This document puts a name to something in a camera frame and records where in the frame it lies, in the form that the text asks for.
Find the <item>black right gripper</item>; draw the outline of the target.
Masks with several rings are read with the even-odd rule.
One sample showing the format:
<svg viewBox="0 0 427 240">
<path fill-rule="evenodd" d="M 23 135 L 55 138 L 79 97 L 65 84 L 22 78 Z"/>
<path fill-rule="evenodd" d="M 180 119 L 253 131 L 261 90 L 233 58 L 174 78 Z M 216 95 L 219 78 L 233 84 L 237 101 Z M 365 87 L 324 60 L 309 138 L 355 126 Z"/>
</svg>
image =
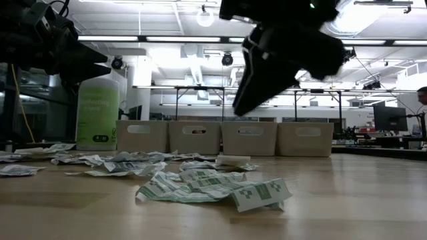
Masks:
<svg viewBox="0 0 427 240">
<path fill-rule="evenodd" d="M 294 86 L 305 70 L 316 79 L 335 75 L 346 61 L 341 40 L 321 31 L 323 21 L 259 23 L 244 39 L 244 76 L 233 103 L 244 116 Z"/>
</svg>

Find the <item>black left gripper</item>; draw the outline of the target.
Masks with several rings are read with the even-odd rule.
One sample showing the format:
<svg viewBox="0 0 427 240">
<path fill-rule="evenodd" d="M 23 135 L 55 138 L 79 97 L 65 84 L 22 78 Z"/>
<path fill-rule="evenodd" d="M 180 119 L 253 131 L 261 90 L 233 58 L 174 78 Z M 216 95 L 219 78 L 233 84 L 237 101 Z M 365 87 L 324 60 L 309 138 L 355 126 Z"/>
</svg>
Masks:
<svg viewBox="0 0 427 240">
<path fill-rule="evenodd" d="M 77 38 L 77 33 L 73 23 L 66 19 L 70 0 L 60 3 L 63 6 L 58 13 L 51 3 L 44 2 L 35 2 L 24 12 L 20 26 L 27 40 L 23 44 L 20 66 L 42 69 L 49 75 L 57 75 L 61 69 L 61 79 L 69 84 L 110 74 L 109 67 L 92 64 L 105 63 L 108 57 L 81 42 L 77 42 L 77 62 L 80 65 L 62 67 L 61 56 L 69 49 L 68 40 Z"/>
</svg>

